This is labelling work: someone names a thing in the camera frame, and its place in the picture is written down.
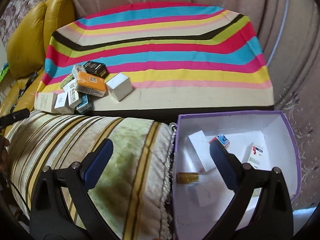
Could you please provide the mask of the person's hand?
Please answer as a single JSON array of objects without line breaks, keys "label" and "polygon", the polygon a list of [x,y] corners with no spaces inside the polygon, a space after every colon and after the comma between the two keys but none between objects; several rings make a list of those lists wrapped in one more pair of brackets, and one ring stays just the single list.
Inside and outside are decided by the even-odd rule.
[{"label": "person's hand", "polygon": [[10,146],[10,142],[7,138],[0,136],[0,169],[6,173],[8,169],[8,152],[7,147]]}]

